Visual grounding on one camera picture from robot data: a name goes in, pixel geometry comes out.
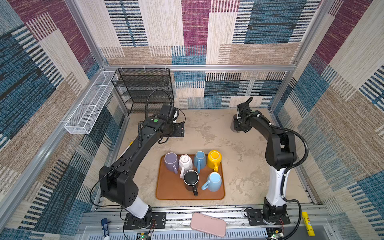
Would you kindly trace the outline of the pink pouch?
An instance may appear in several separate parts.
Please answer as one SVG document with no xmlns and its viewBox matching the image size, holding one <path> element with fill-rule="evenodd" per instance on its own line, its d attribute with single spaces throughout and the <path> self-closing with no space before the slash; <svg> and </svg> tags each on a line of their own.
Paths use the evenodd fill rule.
<svg viewBox="0 0 384 240">
<path fill-rule="evenodd" d="M 217 237 L 223 238 L 226 235 L 227 224 L 224 220 L 204 214 L 193 213 L 190 226 L 193 230 Z"/>
</svg>

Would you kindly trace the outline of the brown serving tray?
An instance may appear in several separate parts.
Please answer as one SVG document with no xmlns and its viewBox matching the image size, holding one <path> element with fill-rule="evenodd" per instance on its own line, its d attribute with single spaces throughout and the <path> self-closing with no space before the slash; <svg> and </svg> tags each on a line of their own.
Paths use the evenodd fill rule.
<svg viewBox="0 0 384 240">
<path fill-rule="evenodd" d="M 213 169 L 206 166 L 200 172 L 197 168 L 192 171 L 185 170 L 186 177 L 181 172 L 175 174 L 174 168 L 169 170 L 166 166 L 165 156 L 161 157 L 158 174 L 156 197 L 159 200 L 222 200 L 225 197 L 224 177 L 222 166 L 219 166 L 220 181 L 214 182 L 210 178 Z"/>
</svg>

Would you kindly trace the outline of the light blue mug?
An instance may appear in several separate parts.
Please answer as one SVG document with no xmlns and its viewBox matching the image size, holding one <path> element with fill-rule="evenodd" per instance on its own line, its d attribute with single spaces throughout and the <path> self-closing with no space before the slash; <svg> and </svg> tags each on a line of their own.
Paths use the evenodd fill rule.
<svg viewBox="0 0 384 240">
<path fill-rule="evenodd" d="M 207 181 L 203 184 L 201 189 L 209 190 L 211 192 L 217 192 L 222 186 L 222 177 L 217 172 L 212 172 L 209 174 Z"/>
</svg>

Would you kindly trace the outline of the blue white marker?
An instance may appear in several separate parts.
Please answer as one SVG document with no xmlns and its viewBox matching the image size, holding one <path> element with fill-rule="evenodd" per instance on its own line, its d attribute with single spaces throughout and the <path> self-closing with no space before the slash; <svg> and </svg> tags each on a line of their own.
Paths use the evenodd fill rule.
<svg viewBox="0 0 384 240">
<path fill-rule="evenodd" d="M 110 240 L 108 219 L 104 218 L 101 220 L 102 230 L 103 230 L 103 240 Z"/>
</svg>

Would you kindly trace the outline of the blue patterned mug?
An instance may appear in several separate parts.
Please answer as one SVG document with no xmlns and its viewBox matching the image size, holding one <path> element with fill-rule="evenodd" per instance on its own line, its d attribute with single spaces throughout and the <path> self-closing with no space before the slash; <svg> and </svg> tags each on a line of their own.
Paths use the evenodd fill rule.
<svg viewBox="0 0 384 240">
<path fill-rule="evenodd" d="M 198 174 L 203 170 L 207 165 L 207 156 L 202 151 L 197 151 L 194 156 L 194 166 L 197 168 Z"/>
</svg>

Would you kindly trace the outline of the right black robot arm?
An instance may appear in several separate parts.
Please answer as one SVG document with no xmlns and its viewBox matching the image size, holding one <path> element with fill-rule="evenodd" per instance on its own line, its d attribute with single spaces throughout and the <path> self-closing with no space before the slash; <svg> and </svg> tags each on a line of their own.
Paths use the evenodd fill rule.
<svg viewBox="0 0 384 240">
<path fill-rule="evenodd" d="M 287 179 L 291 169 L 301 165 L 308 157 L 309 146 L 296 131 L 272 124 L 260 111 L 253 111 L 250 97 L 238 105 L 231 129 L 247 133 L 256 129 L 266 140 L 265 159 L 270 166 L 269 191 L 263 206 L 263 221 L 274 224 L 287 213 Z"/>
</svg>

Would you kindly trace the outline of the black mesh shelf rack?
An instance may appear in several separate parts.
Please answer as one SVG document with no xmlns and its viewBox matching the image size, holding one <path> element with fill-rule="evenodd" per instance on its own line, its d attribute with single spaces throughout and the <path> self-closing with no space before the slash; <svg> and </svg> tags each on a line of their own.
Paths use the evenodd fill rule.
<svg viewBox="0 0 384 240">
<path fill-rule="evenodd" d="M 175 105 L 170 70 L 120 68 L 115 71 L 112 83 L 128 113 L 149 113 L 160 110 L 163 104 Z"/>
</svg>

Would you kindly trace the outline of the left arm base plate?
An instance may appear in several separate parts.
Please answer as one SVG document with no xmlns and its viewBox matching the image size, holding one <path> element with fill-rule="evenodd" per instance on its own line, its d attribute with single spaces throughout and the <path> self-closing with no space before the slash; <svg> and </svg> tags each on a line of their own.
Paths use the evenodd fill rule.
<svg viewBox="0 0 384 240">
<path fill-rule="evenodd" d="M 123 229 L 139 230 L 139 229 L 164 229 L 166 225 L 167 213 L 154 212 L 147 213 L 143 219 L 134 217 L 131 213 L 126 214 Z"/>
</svg>

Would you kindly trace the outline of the black mug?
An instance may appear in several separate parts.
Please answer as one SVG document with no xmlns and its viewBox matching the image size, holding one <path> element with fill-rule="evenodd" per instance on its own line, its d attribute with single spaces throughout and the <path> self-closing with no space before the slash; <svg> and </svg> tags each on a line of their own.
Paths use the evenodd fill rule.
<svg viewBox="0 0 384 240">
<path fill-rule="evenodd" d="M 199 174 L 195 170 L 188 170 L 183 177 L 186 190 L 192 192 L 195 197 L 198 196 L 199 179 Z"/>
</svg>

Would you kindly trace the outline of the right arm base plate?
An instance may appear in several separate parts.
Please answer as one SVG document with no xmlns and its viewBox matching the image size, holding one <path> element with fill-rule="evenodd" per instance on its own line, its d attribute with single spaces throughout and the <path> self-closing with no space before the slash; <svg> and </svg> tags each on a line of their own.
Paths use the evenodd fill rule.
<svg viewBox="0 0 384 240">
<path fill-rule="evenodd" d="M 287 213 L 282 215 L 264 214 L 262 209 L 246 208 L 244 215 L 248 219 L 250 226 L 266 225 L 289 225 L 291 220 Z"/>
</svg>

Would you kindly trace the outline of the purple mug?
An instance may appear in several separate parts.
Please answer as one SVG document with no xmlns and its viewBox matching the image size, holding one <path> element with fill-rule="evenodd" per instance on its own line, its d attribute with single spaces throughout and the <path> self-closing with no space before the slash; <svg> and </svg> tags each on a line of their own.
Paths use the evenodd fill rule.
<svg viewBox="0 0 384 240">
<path fill-rule="evenodd" d="M 178 155 L 171 152 L 171 153 L 167 153 L 164 157 L 164 162 L 165 162 L 165 165 L 166 165 L 166 168 L 172 172 L 172 173 L 175 173 L 175 174 L 178 174 L 178 171 L 179 171 L 179 159 L 178 159 Z"/>
</svg>

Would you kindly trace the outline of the white faceted mug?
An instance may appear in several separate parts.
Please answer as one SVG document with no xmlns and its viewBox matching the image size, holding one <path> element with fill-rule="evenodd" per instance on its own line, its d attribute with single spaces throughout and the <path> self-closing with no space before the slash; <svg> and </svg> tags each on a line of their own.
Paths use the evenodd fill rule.
<svg viewBox="0 0 384 240">
<path fill-rule="evenodd" d="M 182 179 L 188 170 L 192 170 L 193 166 L 192 158 L 189 155 L 181 155 L 179 158 L 180 178 Z"/>
</svg>

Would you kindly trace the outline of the yellow marker right rail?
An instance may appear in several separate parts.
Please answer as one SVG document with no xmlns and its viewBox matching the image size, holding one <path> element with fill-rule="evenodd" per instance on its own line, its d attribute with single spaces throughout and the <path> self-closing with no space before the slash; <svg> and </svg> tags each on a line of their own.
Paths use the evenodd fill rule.
<svg viewBox="0 0 384 240">
<path fill-rule="evenodd" d="M 307 212 L 302 212 L 302 218 L 303 218 L 303 221 L 305 223 L 306 230 L 307 230 L 307 233 L 308 233 L 309 237 L 314 237 L 315 236 L 315 232 L 314 232 L 314 229 L 312 227 L 312 224 L 311 224 L 311 221 L 310 221 L 308 213 Z"/>
</svg>

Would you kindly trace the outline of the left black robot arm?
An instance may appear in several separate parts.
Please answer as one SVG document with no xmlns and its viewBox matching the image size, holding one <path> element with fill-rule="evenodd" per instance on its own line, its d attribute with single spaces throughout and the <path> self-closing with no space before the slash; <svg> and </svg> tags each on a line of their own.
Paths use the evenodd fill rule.
<svg viewBox="0 0 384 240">
<path fill-rule="evenodd" d="M 126 210 L 127 217 L 139 228 L 153 223 L 152 209 L 138 196 L 139 188 L 134 177 L 141 162 L 156 143 L 164 144 L 170 137 L 182 138 L 185 123 L 177 123 L 177 109 L 173 103 L 162 105 L 161 110 L 138 123 L 138 136 L 122 156 L 110 167 L 99 171 L 98 185 L 102 197 L 112 201 L 114 206 Z"/>
</svg>

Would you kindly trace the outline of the yellow mug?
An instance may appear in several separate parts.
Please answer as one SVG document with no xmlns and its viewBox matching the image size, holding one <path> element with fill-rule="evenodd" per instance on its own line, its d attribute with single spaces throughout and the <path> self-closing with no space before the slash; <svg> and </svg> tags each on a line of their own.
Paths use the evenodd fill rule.
<svg viewBox="0 0 384 240">
<path fill-rule="evenodd" d="M 222 161 L 222 154 L 217 150 L 212 150 L 207 155 L 207 166 L 214 172 L 219 172 L 219 166 Z"/>
</svg>

